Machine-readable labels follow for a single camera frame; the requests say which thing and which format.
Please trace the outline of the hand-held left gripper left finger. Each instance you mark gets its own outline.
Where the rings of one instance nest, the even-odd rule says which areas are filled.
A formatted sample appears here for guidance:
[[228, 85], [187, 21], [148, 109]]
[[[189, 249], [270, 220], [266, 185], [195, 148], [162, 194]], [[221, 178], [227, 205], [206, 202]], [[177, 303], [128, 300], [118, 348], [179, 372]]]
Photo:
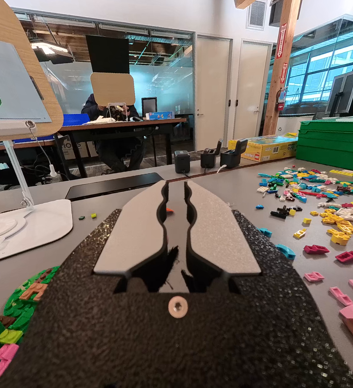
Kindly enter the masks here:
[[96, 275], [140, 278], [149, 292], [165, 283], [168, 236], [164, 226], [168, 183], [160, 180], [123, 206], [94, 266]]

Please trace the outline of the black battery charger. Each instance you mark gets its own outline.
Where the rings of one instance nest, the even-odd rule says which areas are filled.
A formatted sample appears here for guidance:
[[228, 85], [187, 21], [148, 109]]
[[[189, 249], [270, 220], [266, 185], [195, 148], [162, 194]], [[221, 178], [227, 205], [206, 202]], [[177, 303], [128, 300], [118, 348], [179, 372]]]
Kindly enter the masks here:
[[174, 166], [175, 172], [178, 174], [186, 174], [190, 172], [190, 154], [188, 151], [174, 151]]
[[200, 154], [200, 166], [207, 170], [215, 167], [216, 158], [221, 152], [223, 139], [219, 139], [216, 148], [206, 148]]
[[234, 168], [237, 167], [241, 162], [241, 155], [246, 151], [248, 139], [239, 139], [236, 142], [235, 149], [227, 150], [222, 152], [220, 156], [220, 167], [223, 168]]

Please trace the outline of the black desk mat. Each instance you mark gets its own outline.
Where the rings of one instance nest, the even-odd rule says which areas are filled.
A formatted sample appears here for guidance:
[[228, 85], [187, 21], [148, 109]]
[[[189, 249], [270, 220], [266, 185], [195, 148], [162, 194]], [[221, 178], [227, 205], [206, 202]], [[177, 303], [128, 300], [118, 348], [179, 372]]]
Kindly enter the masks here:
[[65, 199], [70, 201], [79, 201], [93, 197], [131, 191], [152, 186], [162, 180], [163, 178], [158, 173], [146, 173], [101, 182], [87, 183], [71, 187], [68, 190]]

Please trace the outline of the white recycling cabinet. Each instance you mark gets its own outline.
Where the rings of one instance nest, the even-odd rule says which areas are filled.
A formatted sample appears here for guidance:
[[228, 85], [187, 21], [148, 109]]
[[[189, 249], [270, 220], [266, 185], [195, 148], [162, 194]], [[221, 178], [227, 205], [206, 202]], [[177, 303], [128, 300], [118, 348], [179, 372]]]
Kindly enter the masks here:
[[297, 134], [302, 121], [313, 120], [314, 113], [311, 114], [294, 114], [279, 115], [275, 135], [284, 136], [287, 133]]

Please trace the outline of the red fire extinguisher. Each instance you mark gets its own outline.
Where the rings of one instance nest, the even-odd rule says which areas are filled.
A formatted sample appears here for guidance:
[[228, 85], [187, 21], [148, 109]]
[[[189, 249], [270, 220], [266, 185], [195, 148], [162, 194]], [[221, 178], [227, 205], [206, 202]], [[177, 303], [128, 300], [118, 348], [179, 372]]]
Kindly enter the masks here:
[[283, 111], [286, 102], [286, 94], [288, 91], [288, 86], [281, 87], [276, 94], [276, 105], [275, 111], [280, 112]]

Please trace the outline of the pile of mixed small lego pieces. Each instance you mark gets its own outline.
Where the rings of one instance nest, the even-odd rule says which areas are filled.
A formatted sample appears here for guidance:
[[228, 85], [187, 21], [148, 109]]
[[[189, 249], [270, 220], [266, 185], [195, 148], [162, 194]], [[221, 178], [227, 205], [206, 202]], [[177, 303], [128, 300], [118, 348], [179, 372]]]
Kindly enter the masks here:
[[256, 189], [262, 197], [275, 195], [280, 201], [299, 200], [306, 203], [308, 197], [326, 199], [328, 202], [344, 195], [353, 195], [353, 171], [332, 169], [328, 172], [304, 167], [285, 167], [273, 174], [258, 173]]

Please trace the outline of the wall air vent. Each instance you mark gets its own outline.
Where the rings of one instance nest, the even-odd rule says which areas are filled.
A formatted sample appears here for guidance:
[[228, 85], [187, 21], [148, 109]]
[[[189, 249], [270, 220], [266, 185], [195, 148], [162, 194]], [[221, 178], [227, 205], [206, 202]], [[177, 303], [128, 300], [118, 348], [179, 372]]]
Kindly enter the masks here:
[[256, 0], [247, 7], [246, 28], [263, 31], [266, 18], [266, 0]]

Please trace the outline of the large window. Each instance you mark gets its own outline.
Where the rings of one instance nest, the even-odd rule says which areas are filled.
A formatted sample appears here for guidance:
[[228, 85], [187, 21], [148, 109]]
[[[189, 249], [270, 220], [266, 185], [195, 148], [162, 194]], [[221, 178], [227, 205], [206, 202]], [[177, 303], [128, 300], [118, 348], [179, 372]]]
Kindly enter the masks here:
[[353, 71], [353, 32], [317, 43], [290, 55], [285, 108], [329, 100], [334, 77]]

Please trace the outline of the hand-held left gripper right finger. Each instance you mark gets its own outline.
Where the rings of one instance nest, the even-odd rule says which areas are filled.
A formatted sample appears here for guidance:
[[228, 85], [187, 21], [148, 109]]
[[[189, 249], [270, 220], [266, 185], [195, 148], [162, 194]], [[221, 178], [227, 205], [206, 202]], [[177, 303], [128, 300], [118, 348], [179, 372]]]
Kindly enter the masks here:
[[232, 209], [193, 181], [184, 183], [189, 227], [186, 265], [191, 290], [205, 292], [216, 279], [261, 275], [261, 268]]

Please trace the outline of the yellow lego box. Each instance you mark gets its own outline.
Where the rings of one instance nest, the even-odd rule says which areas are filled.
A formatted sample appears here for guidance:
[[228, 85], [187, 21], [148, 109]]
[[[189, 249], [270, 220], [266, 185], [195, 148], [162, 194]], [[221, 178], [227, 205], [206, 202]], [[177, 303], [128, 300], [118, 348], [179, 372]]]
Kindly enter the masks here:
[[248, 138], [246, 151], [241, 158], [264, 162], [295, 157], [297, 141], [298, 137], [278, 135]]

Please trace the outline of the blue plastic bin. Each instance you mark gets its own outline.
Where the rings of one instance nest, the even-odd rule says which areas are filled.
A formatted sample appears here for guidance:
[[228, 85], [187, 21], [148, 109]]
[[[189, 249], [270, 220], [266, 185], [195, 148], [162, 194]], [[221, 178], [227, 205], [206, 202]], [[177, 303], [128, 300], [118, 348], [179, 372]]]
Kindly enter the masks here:
[[63, 114], [63, 127], [79, 126], [89, 121], [88, 114]]

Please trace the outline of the wooden post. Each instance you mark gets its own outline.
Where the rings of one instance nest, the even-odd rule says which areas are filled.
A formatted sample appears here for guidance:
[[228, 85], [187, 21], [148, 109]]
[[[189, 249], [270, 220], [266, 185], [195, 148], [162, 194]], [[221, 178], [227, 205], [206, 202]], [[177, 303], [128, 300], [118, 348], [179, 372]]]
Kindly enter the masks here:
[[274, 64], [272, 68], [272, 77], [270, 83], [270, 90], [268, 95], [266, 115], [264, 120], [263, 135], [274, 135], [276, 132], [277, 122], [279, 112], [275, 111], [276, 105], [276, 94], [281, 87], [284, 87], [285, 84], [280, 84], [280, 77], [283, 63], [290, 61], [290, 53], [293, 43], [293, 37], [295, 33], [296, 22], [298, 19], [299, 9], [300, 9], [300, 0], [284, 0], [280, 26], [284, 23], [287, 23], [286, 38], [283, 48], [283, 55], [280, 59], [274, 57]]

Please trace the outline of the group of black lego pieces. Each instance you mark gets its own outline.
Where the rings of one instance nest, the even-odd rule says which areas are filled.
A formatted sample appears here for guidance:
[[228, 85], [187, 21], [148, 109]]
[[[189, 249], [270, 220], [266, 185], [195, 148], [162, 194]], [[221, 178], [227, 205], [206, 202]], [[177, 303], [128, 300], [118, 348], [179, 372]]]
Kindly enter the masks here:
[[276, 211], [271, 211], [270, 215], [275, 218], [280, 218], [285, 220], [288, 216], [294, 217], [296, 213], [299, 213], [303, 210], [300, 206], [283, 206], [282, 208], [277, 208]]

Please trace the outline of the round green lego build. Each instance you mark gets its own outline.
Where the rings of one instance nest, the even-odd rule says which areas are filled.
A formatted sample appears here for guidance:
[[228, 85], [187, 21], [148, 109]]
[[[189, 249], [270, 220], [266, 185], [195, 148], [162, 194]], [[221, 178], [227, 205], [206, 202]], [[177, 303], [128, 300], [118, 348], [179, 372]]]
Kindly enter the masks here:
[[14, 359], [31, 318], [59, 266], [43, 270], [14, 290], [0, 315], [0, 376]]

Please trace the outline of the white door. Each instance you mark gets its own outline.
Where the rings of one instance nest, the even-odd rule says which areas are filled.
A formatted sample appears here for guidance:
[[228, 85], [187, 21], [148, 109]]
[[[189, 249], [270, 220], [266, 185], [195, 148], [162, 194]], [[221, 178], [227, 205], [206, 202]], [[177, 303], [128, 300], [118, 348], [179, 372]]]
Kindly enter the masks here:
[[272, 43], [242, 40], [233, 139], [259, 135], [271, 52]]
[[226, 134], [227, 84], [231, 41], [197, 37], [195, 88], [195, 145], [214, 148]]

